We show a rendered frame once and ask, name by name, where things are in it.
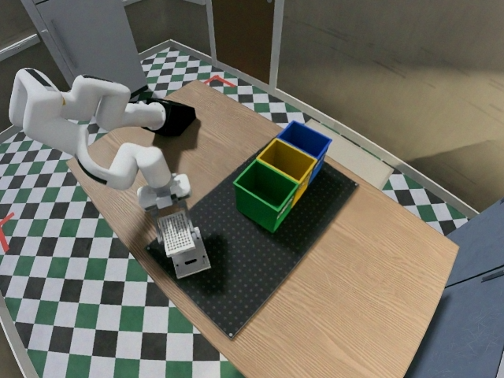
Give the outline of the green open-top bin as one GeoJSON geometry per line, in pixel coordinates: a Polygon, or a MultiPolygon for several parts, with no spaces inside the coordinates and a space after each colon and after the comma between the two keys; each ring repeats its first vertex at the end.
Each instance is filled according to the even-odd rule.
{"type": "Polygon", "coordinates": [[[272,233],[291,210],[299,186],[258,159],[232,184],[235,185],[236,209],[272,233]]]}

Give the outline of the blue bin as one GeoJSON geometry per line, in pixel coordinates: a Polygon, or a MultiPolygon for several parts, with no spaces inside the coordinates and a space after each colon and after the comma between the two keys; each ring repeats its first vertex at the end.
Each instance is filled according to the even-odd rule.
{"type": "MultiPolygon", "coordinates": [[[[278,139],[317,159],[308,185],[321,169],[332,139],[293,120],[278,136],[278,139]]],[[[307,185],[307,186],[308,186],[307,185]]]]}

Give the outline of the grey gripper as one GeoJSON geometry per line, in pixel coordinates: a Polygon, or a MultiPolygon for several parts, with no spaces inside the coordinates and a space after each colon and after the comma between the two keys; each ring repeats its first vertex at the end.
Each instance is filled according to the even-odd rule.
{"type": "MultiPolygon", "coordinates": [[[[186,221],[187,221],[187,226],[189,228],[189,232],[191,234],[194,233],[195,230],[194,230],[192,222],[191,222],[191,217],[188,212],[187,204],[184,200],[184,199],[190,198],[192,196],[192,190],[191,190],[191,186],[190,186],[189,180],[187,178],[187,175],[181,174],[181,175],[176,176],[176,178],[172,182],[172,186],[170,187],[170,191],[171,191],[171,195],[176,193],[176,196],[177,196],[176,199],[173,199],[173,204],[170,206],[178,204],[179,208],[184,207],[186,215],[187,215],[186,221]],[[183,201],[181,201],[181,200],[183,200],[183,201]]],[[[167,206],[160,208],[160,209],[158,208],[158,205],[155,202],[155,199],[157,198],[157,194],[156,194],[156,192],[153,192],[150,189],[149,185],[140,187],[137,190],[137,195],[138,195],[139,204],[142,207],[142,209],[144,211],[151,210],[150,214],[154,219],[154,226],[155,226],[155,230],[157,233],[157,240],[158,240],[159,244],[164,243],[161,229],[158,227],[158,220],[157,220],[156,216],[160,215],[160,213],[159,213],[160,209],[164,209],[167,206]]]]}

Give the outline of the yellow bin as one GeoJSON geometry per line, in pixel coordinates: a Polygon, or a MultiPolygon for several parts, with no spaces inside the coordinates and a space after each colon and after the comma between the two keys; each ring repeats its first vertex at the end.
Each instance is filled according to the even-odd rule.
{"type": "Polygon", "coordinates": [[[313,167],[317,163],[314,157],[278,138],[275,138],[256,159],[299,183],[292,207],[307,188],[313,167]]]}

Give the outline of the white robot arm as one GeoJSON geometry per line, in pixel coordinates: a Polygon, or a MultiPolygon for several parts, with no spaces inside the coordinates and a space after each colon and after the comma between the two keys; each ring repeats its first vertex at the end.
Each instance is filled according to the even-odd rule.
{"type": "Polygon", "coordinates": [[[160,103],[128,103],[131,92],[124,85],[81,75],[75,78],[71,92],[65,93],[35,69],[17,72],[9,104],[9,120],[13,125],[23,127],[30,139],[71,154],[92,180],[107,187],[122,191],[129,189],[140,169],[150,189],[157,194],[157,207],[172,205],[172,199],[177,196],[176,193],[171,195],[170,187],[176,174],[169,171],[158,148],[124,143],[109,170],[92,161],[87,150],[88,130],[66,119],[89,121],[100,96],[95,121],[102,129],[148,127],[158,130],[165,123],[166,112],[160,103]]]}

